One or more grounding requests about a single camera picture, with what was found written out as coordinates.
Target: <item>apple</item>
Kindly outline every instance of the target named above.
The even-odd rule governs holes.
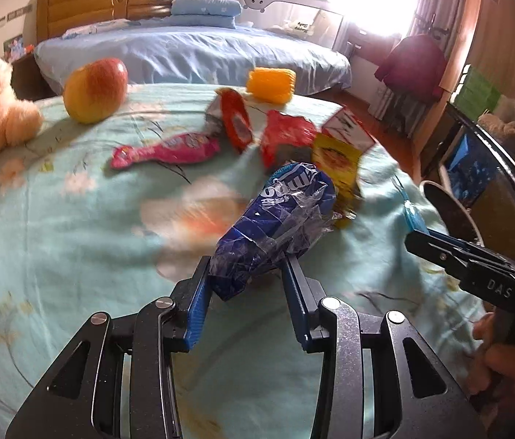
[[[113,115],[128,91],[128,70],[115,58],[78,68],[64,85],[63,101],[77,122],[92,124]]]

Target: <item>red chip bag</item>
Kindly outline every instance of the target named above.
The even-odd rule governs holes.
[[[221,97],[224,130],[231,145],[242,153],[253,142],[251,122],[242,95],[229,87],[220,87],[217,94]]]
[[[269,110],[261,137],[261,159],[265,168],[275,170],[286,161],[310,162],[316,126],[304,117]]]

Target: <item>blue snack package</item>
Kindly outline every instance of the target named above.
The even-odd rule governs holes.
[[[276,171],[217,243],[209,267],[213,291],[229,300],[285,253],[303,255],[329,231],[335,199],[332,181],[314,165],[291,163]]]

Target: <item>screw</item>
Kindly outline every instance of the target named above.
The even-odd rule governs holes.
[[[91,323],[93,325],[101,325],[107,321],[107,314],[104,312],[97,312],[91,317]]]
[[[403,313],[398,312],[397,310],[391,310],[390,312],[387,312],[387,318],[394,324],[401,324],[405,320]]]
[[[158,308],[168,308],[171,307],[172,304],[174,304],[174,300],[169,297],[160,297],[156,300],[156,307]]]
[[[328,310],[337,310],[340,307],[340,300],[334,297],[325,297],[322,299],[322,305]]]

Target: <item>picture frame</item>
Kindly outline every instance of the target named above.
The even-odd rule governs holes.
[[[21,34],[4,41],[4,58],[13,63],[26,54],[24,38]]]

